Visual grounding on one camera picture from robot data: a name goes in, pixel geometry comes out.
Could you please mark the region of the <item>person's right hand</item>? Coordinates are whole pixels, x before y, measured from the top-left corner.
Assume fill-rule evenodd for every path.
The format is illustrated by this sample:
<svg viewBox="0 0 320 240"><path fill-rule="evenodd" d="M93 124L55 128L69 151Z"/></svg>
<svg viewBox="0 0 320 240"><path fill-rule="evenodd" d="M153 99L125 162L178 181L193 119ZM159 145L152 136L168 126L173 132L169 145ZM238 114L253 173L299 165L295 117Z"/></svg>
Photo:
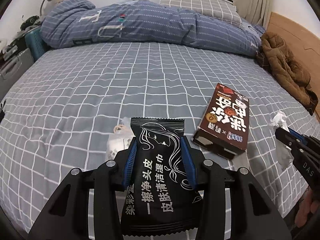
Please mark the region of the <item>person's right hand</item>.
<svg viewBox="0 0 320 240"><path fill-rule="evenodd" d="M304 198L299 205L299 210L295 217L295 225L298 228L303 227L308 220L309 213L314 215L318 207L319 200L316 198L316 195L314 194L312 189L308 187L304 194Z"/></svg>

